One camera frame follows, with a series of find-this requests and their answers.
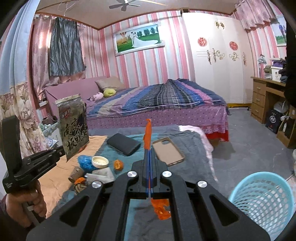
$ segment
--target ceiling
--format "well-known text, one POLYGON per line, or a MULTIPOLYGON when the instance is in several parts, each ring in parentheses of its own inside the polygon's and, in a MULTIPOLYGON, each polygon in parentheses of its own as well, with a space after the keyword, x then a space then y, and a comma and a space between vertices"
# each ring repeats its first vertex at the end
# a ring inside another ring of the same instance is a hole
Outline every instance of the ceiling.
MULTIPOLYGON (((63 0, 41 0, 37 11, 52 4, 60 3, 63 0)), ((121 8, 109 9, 109 6, 124 3, 124 0, 78 0, 68 3, 70 9, 65 16, 95 28, 103 28, 114 22, 127 19, 136 15, 149 12, 165 11, 169 9, 180 10, 181 7, 191 9, 202 9, 206 11, 215 11, 231 14, 234 11, 234 4, 239 0, 151 0, 167 6, 153 4, 143 1, 134 1, 132 4, 141 5, 141 7, 127 6, 126 12, 121 8)), ((39 12, 64 16, 66 4, 62 3, 40 10, 39 12)))

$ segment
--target green plush toy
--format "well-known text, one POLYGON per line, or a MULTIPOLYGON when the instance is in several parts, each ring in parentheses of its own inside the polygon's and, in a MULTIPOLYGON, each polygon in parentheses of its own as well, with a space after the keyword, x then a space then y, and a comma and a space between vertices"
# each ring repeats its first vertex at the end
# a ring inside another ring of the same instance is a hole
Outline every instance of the green plush toy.
POLYGON ((104 90, 104 97, 110 97, 116 94, 114 89, 105 89, 104 90))

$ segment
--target blue yarn ball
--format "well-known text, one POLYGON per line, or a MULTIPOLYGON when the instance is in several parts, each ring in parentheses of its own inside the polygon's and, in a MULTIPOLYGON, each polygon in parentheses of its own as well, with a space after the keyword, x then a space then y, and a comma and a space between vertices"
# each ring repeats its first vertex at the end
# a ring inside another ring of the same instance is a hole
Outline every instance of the blue yarn ball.
POLYGON ((91 173, 94 170, 97 170, 98 168, 94 167, 91 163, 92 156, 86 156, 86 155, 80 155, 78 157, 78 163, 80 167, 87 173, 91 173))

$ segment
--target white wardrobe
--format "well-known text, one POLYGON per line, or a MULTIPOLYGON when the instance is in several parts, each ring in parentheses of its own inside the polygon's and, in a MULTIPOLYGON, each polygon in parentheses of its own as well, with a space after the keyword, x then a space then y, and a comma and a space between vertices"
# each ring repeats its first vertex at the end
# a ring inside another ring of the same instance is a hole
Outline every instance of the white wardrobe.
POLYGON ((222 96, 227 103, 252 103, 253 58, 239 20, 206 13, 183 13, 194 71, 190 80, 222 96))

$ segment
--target blue laundry basket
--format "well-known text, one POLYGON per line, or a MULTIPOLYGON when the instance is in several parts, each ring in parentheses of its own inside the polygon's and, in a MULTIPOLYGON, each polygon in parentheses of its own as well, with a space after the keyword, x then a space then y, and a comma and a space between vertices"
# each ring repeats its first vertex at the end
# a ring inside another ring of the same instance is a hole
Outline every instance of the blue laundry basket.
POLYGON ((271 241, 283 231, 294 213, 289 184, 272 172, 257 172, 243 179, 229 201, 265 229, 271 241))

